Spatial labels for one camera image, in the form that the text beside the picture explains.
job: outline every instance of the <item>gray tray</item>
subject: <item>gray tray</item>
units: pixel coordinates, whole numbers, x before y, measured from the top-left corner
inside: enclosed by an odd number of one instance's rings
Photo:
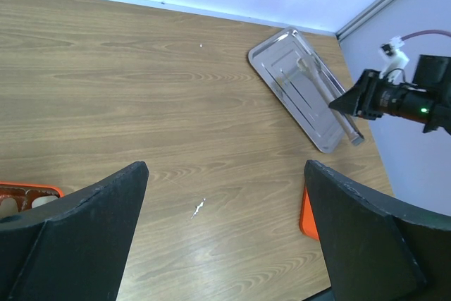
[[[308,41],[289,27],[249,52],[249,62],[272,89],[311,141],[324,153],[331,153],[345,132],[313,82],[297,66],[300,58],[312,58],[321,70],[321,81],[336,95],[345,91]]]

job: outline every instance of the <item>orange object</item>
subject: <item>orange object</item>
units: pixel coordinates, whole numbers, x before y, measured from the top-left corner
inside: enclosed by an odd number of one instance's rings
[[[302,197],[301,219],[299,220],[299,226],[303,234],[319,241],[315,218],[313,217],[313,211],[311,210],[309,193],[307,192],[306,186],[304,186],[304,195]]]
[[[63,197],[64,193],[55,186],[0,181],[0,203],[4,199],[12,197],[16,201],[19,211],[31,209],[34,199],[49,195]]]

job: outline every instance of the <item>tabletop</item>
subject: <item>tabletop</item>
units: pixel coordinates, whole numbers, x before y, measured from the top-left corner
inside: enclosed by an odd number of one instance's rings
[[[322,154],[248,64],[278,28],[102,0],[0,6],[0,180],[69,194],[149,167],[118,300],[303,300],[329,286],[299,231],[305,161],[390,193],[365,121],[363,145]],[[305,36],[349,87],[336,39]]]

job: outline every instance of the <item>blue wall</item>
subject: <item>blue wall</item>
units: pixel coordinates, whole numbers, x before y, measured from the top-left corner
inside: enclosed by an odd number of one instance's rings
[[[451,31],[451,0],[396,0],[342,41],[354,81],[364,68],[381,69],[378,47],[396,35],[428,29]],[[419,54],[451,56],[451,39],[430,35],[406,42],[414,74]],[[451,215],[451,135],[443,129],[421,133],[423,126],[384,116],[370,123],[395,195],[417,206]]]

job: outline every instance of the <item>wooden table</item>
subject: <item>wooden table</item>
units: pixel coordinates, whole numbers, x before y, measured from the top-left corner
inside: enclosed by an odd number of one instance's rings
[[[390,192],[366,122],[364,145],[321,154],[249,66],[277,28],[100,0],[0,8],[0,179],[70,193],[149,167],[119,300],[302,300],[329,285],[298,226],[305,161]],[[306,36],[349,86],[337,41]]]

